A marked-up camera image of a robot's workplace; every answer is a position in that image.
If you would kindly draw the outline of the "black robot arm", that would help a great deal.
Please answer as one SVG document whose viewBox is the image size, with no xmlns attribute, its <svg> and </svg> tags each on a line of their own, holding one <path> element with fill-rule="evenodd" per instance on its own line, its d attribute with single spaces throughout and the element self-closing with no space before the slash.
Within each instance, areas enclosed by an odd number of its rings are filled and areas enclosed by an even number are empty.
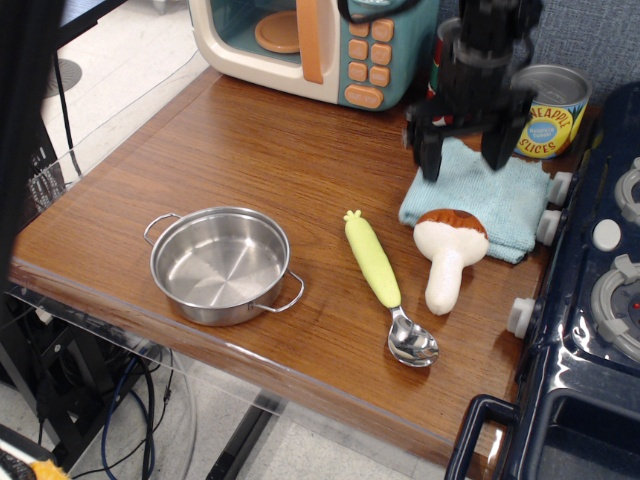
<svg viewBox="0 0 640 480">
<path fill-rule="evenodd" d="M 462 1 L 456 25 L 442 33 L 434 94 L 406 112 L 405 145 L 423 178 L 440 173 L 444 139 L 479 133 L 481 154 L 493 170 L 509 160 L 528 121 L 535 93 L 511 87 L 514 43 L 533 53 L 531 30 L 540 1 Z"/>
</svg>

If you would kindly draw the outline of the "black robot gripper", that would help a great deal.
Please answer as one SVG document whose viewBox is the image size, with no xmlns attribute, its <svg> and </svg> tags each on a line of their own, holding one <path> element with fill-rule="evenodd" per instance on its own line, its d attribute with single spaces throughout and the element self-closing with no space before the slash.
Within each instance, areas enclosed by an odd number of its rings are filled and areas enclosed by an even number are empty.
<svg viewBox="0 0 640 480">
<path fill-rule="evenodd" d="M 455 45 L 456 83 L 453 101 L 443 93 L 421 100 L 406 112 L 405 145 L 413 149 L 423 178 L 436 182 L 447 137 L 480 133 L 481 154 L 489 167 L 508 162 L 528 120 L 533 90 L 513 87 L 506 80 L 512 60 L 512 42 L 502 49 L 474 47 L 460 29 Z"/>
</svg>

